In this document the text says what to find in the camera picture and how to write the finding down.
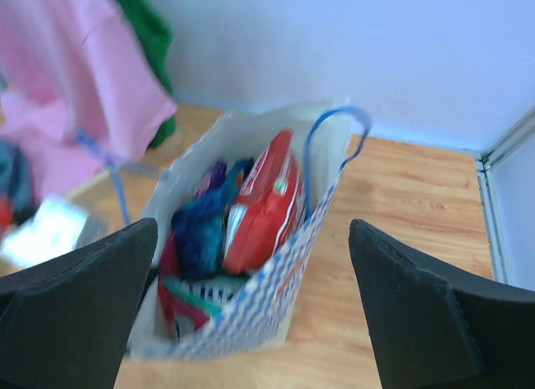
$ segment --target shopping bag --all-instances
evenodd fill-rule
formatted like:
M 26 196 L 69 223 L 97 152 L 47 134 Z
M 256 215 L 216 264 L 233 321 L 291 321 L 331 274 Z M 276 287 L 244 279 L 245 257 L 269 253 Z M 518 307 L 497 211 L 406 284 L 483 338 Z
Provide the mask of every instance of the shopping bag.
M 227 114 L 169 166 L 141 214 L 158 222 L 153 266 L 157 266 L 170 237 L 173 212 L 193 197 L 206 171 L 221 158 L 233 164 L 257 157 L 286 127 L 294 131 L 292 150 L 305 175 L 308 217 L 219 315 L 179 341 L 173 338 L 162 314 L 157 280 L 152 282 L 130 333 L 130 357 L 212 359 L 284 344 L 310 249 L 349 160 L 347 150 L 355 119 L 364 125 L 366 136 L 369 118 L 343 101 L 303 102 L 252 116 Z

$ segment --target red package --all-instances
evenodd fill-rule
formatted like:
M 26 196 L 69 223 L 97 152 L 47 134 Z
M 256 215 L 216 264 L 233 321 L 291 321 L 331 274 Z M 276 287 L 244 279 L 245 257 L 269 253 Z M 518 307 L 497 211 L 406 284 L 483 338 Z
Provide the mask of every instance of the red package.
M 304 220 L 303 179 L 282 130 L 255 162 L 231 207 L 223 267 L 230 274 L 259 269 Z

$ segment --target blue cloth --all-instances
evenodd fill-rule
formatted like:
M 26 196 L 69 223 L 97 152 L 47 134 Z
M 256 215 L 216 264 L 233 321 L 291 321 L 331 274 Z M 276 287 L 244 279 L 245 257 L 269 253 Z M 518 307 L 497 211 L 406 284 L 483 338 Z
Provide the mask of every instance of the blue cloth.
M 224 219 L 253 164 L 252 159 L 239 161 L 221 187 L 192 199 L 174 213 L 171 229 L 183 279 L 205 279 L 221 269 Z
M 28 159 L 19 146 L 5 140 L 0 140 L 0 197 L 12 203 L 17 225 L 35 214 L 37 205 Z

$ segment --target white wall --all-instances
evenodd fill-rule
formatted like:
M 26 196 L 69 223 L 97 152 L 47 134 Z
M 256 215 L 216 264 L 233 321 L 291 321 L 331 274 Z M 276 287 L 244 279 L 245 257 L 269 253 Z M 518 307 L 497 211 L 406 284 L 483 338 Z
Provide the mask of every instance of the white wall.
M 535 134 L 493 170 L 502 245 L 512 285 L 535 290 Z
M 485 150 L 535 102 L 535 0 L 151 0 L 179 100 L 350 95 L 374 133 Z

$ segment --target red fabric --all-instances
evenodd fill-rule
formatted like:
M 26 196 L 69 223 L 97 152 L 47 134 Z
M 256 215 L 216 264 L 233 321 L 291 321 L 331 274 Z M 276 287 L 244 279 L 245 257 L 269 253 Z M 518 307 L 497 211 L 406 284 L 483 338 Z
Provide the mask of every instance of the red fabric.
M 67 194 L 104 165 L 74 144 L 85 131 L 138 161 L 176 105 L 114 0 L 0 0 L 0 135 L 19 144 L 35 195 Z
M 166 243 L 164 252 L 160 258 L 160 278 L 158 279 L 158 297 L 160 298 L 161 308 L 169 325 L 175 324 L 175 315 L 184 315 L 190 318 L 198 330 L 208 320 L 208 316 L 202 311 L 189 304 L 177 299 L 164 285 L 162 278 L 167 276 L 180 276 L 178 260 L 176 257 L 174 234 L 172 234 Z
M 13 224 L 13 206 L 8 197 L 0 197 L 0 231 Z

